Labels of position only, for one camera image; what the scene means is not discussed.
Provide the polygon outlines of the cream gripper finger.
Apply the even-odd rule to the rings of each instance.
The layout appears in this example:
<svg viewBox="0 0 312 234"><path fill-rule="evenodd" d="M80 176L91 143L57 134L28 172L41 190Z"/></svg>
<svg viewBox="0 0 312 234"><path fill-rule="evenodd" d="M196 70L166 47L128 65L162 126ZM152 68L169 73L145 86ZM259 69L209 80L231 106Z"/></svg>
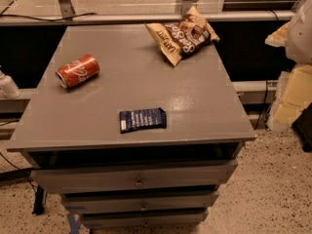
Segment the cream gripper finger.
<svg viewBox="0 0 312 234"><path fill-rule="evenodd" d="M267 36L264 43L272 47L285 47L290 23L286 22L276 31Z"/></svg>
<svg viewBox="0 0 312 234"><path fill-rule="evenodd" d="M267 120L271 131L283 131L312 103L312 65L297 64L279 78L276 99Z"/></svg>

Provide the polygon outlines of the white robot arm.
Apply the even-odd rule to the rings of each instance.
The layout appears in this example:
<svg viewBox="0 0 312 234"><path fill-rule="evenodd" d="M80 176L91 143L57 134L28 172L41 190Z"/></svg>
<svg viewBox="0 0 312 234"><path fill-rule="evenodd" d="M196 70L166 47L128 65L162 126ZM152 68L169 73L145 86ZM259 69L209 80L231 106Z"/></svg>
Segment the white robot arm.
<svg viewBox="0 0 312 234"><path fill-rule="evenodd" d="M312 103L312 0L305 0L292 19L270 34L265 44L284 47L295 62L290 73L282 72L267 126L272 131L288 128Z"/></svg>

